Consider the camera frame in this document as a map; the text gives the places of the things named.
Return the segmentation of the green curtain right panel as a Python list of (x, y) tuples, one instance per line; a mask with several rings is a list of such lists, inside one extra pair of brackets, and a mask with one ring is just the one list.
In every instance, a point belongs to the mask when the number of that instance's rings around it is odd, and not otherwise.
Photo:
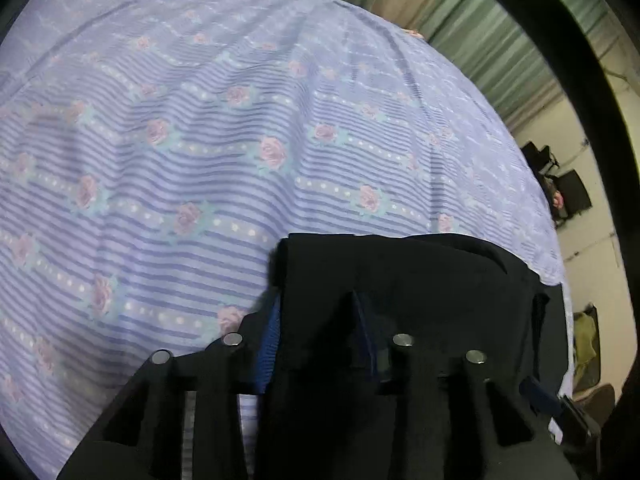
[(344, 0), (418, 32), (516, 131), (564, 92), (539, 50), (497, 0)]

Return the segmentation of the black keyboard stand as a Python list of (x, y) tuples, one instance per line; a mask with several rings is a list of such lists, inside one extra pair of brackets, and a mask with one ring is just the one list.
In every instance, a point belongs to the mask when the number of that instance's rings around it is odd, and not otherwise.
[(549, 145), (537, 148), (534, 142), (529, 141), (521, 147), (521, 152), (535, 176), (551, 177), (560, 168)]

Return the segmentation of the purple floral bedspread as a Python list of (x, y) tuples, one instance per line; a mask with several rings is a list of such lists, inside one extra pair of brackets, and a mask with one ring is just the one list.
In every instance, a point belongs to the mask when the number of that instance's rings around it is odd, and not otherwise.
[(565, 272), (501, 118), (340, 0), (29, 0), (1, 44), (1, 423), (58, 475), (155, 349), (238, 324), (292, 232), (460, 233)]

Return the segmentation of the black pants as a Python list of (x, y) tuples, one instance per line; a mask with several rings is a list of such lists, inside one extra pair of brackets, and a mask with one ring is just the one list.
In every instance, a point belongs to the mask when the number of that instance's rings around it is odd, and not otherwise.
[[(562, 288), (464, 235), (293, 234), (270, 261), (280, 342), (258, 393), (259, 479), (570, 479), (547, 415), (568, 369)], [(388, 374), (360, 353), (354, 292), (385, 320)]]

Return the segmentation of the black folding chair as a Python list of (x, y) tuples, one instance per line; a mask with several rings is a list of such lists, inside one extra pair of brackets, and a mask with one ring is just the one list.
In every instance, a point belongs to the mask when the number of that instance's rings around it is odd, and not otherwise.
[(575, 169), (553, 177), (552, 181), (562, 196), (565, 218), (573, 218), (592, 207), (592, 201), (584, 182)]

